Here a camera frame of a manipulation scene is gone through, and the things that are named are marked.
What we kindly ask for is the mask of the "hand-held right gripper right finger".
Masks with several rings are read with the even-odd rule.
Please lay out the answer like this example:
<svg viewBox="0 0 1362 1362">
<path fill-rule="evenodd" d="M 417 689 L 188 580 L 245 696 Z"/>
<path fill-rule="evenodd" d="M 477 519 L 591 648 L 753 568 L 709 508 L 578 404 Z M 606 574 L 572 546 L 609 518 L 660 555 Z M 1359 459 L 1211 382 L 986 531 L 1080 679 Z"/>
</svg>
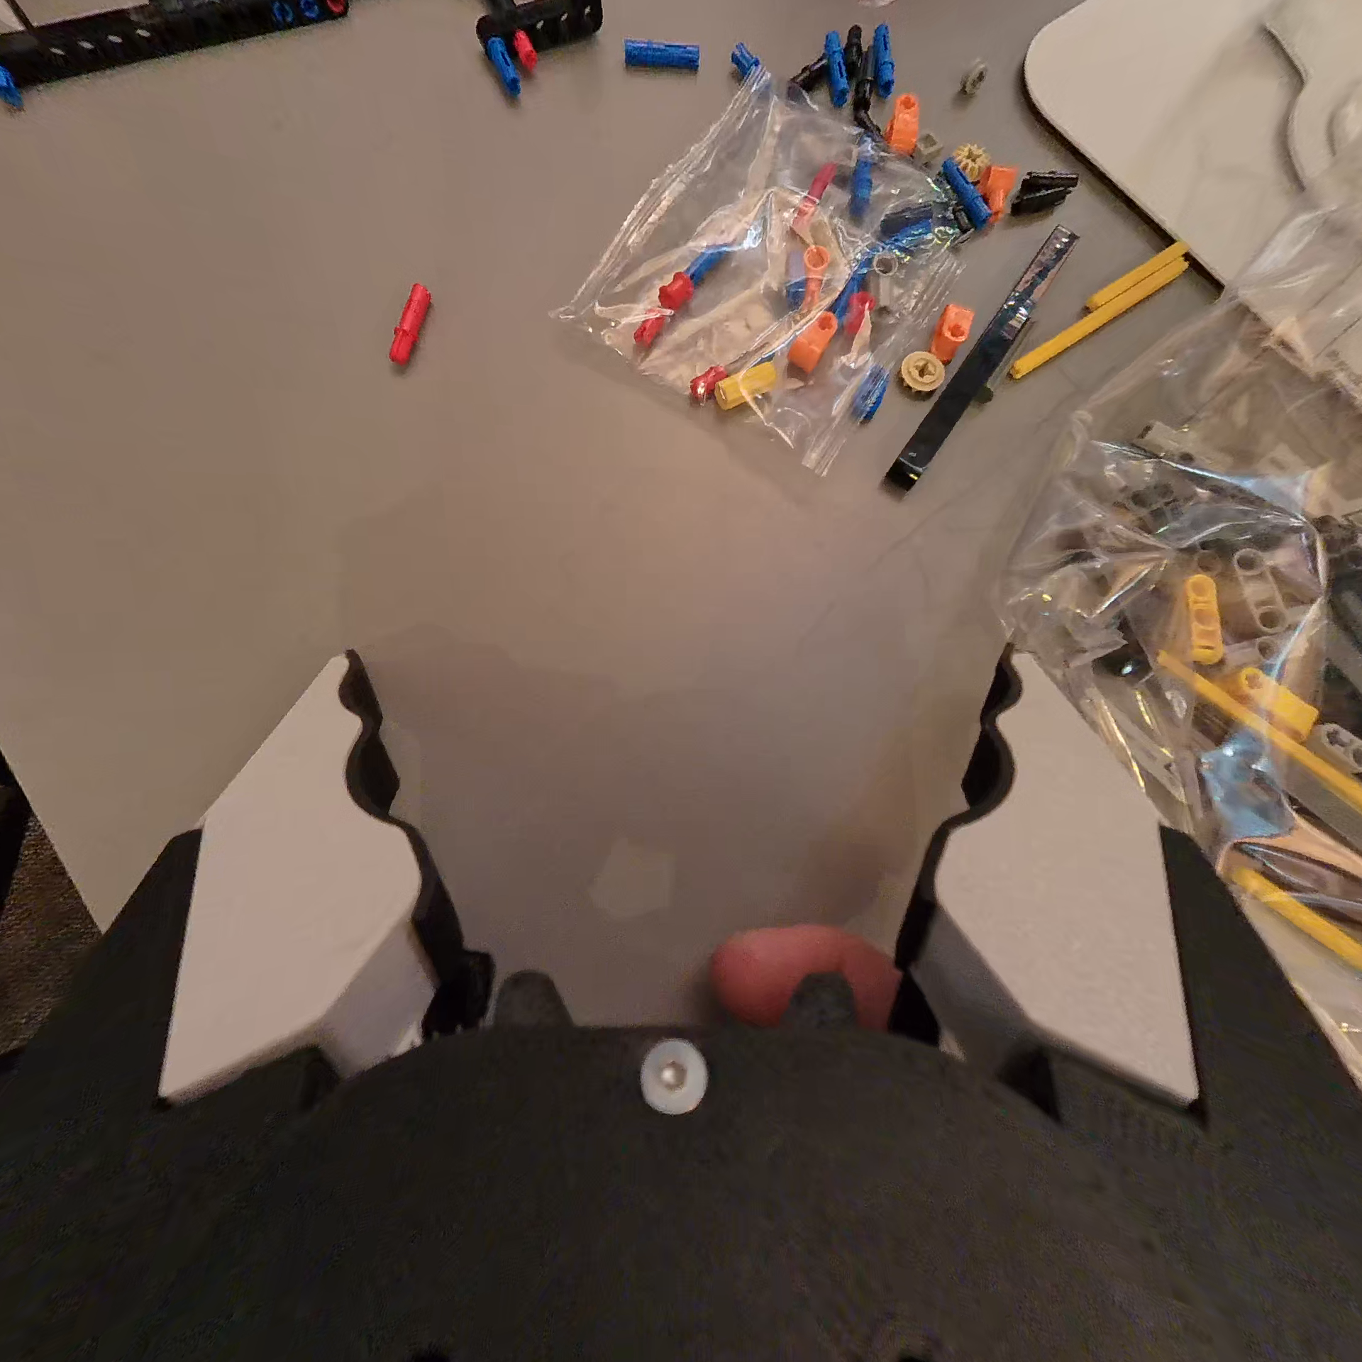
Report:
<svg viewBox="0 0 1362 1362">
<path fill-rule="evenodd" d="M 945 1053 L 999 1077 L 1048 1047 L 1191 1103 L 1160 819 L 1030 656 L 998 662 L 962 798 L 899 938 Z"/>
</svg>

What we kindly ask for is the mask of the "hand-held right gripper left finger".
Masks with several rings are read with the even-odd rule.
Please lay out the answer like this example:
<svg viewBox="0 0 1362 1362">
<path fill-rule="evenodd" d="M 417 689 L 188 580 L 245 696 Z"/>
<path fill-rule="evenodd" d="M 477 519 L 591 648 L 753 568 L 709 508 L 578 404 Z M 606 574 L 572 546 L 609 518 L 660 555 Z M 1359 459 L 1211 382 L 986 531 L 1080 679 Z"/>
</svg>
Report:
<svg viewBox="0 0 1362 1362">
<path fill-rule="evenodd" d="M 331 658 L 205 814 L 159 1097 L 202 1099 L 302 1050 L 340 1078 L 474 1028 L 466 944 L 359 656 Z"/>
</svg>

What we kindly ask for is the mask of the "red connector pin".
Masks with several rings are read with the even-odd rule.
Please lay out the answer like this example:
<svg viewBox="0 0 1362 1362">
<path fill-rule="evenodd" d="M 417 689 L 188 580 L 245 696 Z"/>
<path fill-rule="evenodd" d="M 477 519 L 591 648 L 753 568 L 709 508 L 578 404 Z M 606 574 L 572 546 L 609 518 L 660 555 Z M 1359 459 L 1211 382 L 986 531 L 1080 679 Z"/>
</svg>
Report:
<svg viewBox="0 0 1362 1362">
<path fill-rule="evenodd" d="M 407 368 L 414 351 L 426 317 L 432 307 L 432 295 L 421 284 L 413 284 L 405 303 L 402 304 L 399 320 L 393 329 L 387 360 L 392 366 Z"/>
</svg>

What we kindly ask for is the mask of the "small clear parts bag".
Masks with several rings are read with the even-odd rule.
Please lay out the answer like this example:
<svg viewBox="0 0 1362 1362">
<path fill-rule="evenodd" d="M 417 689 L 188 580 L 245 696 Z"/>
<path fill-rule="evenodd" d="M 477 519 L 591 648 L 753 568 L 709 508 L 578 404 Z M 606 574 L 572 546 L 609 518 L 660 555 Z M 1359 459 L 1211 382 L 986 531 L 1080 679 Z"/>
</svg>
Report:
<svg viewBox="0 0 1362 1362">
<path fill-rule="evenodd" d="M 813 474 L 877 415 L 902 359 L 930 341 L 962 270 L 945 183 L 757 70 L 648 186 L 557 312 L 575 332 L 693 410 L 760 429 Z M 824 247 L 802 307 L 802 257 Z M 813 375 L 788 365 L 822 312 L 839 332 Z M 725 376 L 772 362 L 778 388 L 731 412 Z"/>
</svg>

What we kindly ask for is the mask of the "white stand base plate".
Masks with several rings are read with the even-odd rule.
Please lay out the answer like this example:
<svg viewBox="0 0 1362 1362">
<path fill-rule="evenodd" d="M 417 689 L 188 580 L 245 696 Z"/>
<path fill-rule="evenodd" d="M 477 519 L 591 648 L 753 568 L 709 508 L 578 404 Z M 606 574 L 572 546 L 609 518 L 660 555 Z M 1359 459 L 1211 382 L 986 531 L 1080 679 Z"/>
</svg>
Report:
<svg viewBox="0 0 1362 1362">
<path fill-rule="evenodd" d="M 1089 2 L 1024 58 L 1046 124 L 1217 282 L 1359 176 L 1357 2 Z"/>
</svg>

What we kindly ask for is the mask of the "black beam assembly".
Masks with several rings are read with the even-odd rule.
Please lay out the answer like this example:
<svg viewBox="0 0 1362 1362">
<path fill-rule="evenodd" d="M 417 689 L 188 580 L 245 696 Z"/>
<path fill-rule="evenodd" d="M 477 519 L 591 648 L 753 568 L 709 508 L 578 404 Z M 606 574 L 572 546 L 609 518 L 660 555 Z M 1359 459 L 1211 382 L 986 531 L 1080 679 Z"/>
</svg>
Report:
<svg viewBox="0 0 1362 1362">
<path fill-rule="evenodd" d="M 19 110 L 23 93 L 93 76 L 277 33 L 331 26 L 349 2 L 147 2 L 113 9 L 78 3 L 74 17 L 35 23 L 20 3 L 3 3 L 3 101 Z M 474 39 L 504 93 L 520 96 L 522 74 L 539 55 L 594 39 L 600 2 L 485 3 Z"/>
</svg>

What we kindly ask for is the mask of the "grey desk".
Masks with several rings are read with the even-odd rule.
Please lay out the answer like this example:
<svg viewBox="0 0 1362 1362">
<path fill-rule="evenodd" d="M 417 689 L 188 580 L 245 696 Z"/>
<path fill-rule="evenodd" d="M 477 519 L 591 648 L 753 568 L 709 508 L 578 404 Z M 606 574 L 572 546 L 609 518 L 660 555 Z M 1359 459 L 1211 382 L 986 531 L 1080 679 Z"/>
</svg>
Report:
<svg viewBox="0 0 1362 1362">
<path fill-rule="evenodd" d="M 1008 384 L 908 502 L 881 484 L 903 393 L 818 475 L 554 312 L 724 111 L 734 43 L 784 77 L 889 20 L 948 146 L 1080 170 L 1035 326 L 1064 329 L 1163 245 L 1023 95 L 1064 9 L 606 3 L 507 102 L 476 3 L 354 3 L 3 108 L 3 754 L 96 923 L 352 649 L 396 807 L 501 973 L 632 1021 L 687 1009 L 729 928 L 890 942 L 1064 416 L 1214 284 Z M 700 68 L 629 70 L 623 40 Z"/>
</svg>

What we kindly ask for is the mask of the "large clear parts bag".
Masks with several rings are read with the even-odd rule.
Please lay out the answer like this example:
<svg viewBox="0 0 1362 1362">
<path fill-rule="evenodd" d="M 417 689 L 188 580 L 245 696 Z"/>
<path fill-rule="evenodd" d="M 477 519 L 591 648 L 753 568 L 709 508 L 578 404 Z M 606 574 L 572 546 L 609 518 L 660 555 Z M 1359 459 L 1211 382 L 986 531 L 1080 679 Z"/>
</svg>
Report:
<svg viewBox="0 0 1362 1362">
<path fill-rule="evenodd" d="M 1359 954 L 1360 210 L 1079 404 L 1002 617 L 1232 888 Z"/>
</svg>

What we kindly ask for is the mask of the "long black beam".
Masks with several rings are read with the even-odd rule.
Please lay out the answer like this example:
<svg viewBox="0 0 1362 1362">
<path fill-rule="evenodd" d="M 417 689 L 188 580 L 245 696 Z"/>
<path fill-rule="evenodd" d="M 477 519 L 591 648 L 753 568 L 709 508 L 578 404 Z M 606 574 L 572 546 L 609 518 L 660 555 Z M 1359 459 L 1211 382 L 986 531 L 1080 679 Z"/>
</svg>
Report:
<svg viewBox="0 0 1362 1362">
<path fill-rule="evenodd" d="M 1049 284 L 1070 259 L 1077 242 L 1079 235 L 1067 228 L 1057 228 L 1048 235 L 980 332 L 962 365 L 945 384 L 942 396 L 934 400 L 928 415 L 886 471 L 886 486 L 899 493 L 909 493 L 924 478 L 949 435 L 977 400 L 979 393 L 995 381 L 996 372 L 1030 323 L 1039 300 L 1045 297 Z"/>
</svg>

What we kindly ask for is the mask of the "yellow technic beam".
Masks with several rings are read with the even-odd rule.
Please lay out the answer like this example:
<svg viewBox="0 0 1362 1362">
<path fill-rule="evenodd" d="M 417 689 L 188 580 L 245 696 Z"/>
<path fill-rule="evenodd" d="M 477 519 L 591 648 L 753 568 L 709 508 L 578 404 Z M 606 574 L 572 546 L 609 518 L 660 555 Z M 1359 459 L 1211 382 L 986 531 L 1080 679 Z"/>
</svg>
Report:
<svg viewBox="0 0 1362 1362">
<path fill-rule="evenodd" d="M 1008 368 L 1008 378 L 1012 381 L 1021 381 L 1036 369 L 1046 366 L 1064 354 L 1066 350 L 1071 350 L 1080 341 L 1108 326 L 1120 316 L 1127 315 L 1132 312 L 1132 309 L 1138 307 L 1141 303 L 1167 288 L 1170 284 L 1185 275 L 1189 266 L 1191 261 L 1186 257 L 1185 264 L 1172 266 L 1164 272 L 1160 272 L 1157 276 L 1148 279 L 1142 285 L 1136 285 L 1132 291 L 1126 292 L 1116 301 L 1098 309 L 1094 313 L 1085 312 L 1083 316 L 1071 326 L 1064 329 L 1064 332 L 1058 332 L 1045 344 L 1027 351 L 1014 360 L 1012 366 Z"/>
</svg>

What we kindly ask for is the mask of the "short yellow axle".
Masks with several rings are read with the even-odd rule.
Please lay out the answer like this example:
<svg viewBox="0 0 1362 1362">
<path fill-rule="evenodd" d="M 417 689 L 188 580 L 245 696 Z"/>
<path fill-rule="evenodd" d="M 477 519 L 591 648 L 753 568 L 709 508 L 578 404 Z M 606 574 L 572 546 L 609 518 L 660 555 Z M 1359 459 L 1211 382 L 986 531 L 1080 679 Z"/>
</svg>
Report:
<svg viewBox="0 0 1362 1362">
<path fill-rule="evenodd" d="M 1083 303 L 1083 310 L 1086 313 L 1094 313 L 1098 309 L 1116 301 L 1126 292 L 1132 291 L 1136 285 L 1142 285 L 1148 279 L 1157 276 L 1160 272 L 1172 266 L 1182 266 L 1186 263 L 1188 248 L 1183 242 L 1173 242 L 1170 247 L 1164 248 L 1148 261 L 1135 266 L 1126 275 L 1117 278 L 1114 282 L 1104 285 L 1098 289 L 1096 294 L 1091 295 Z"/>
</svg>

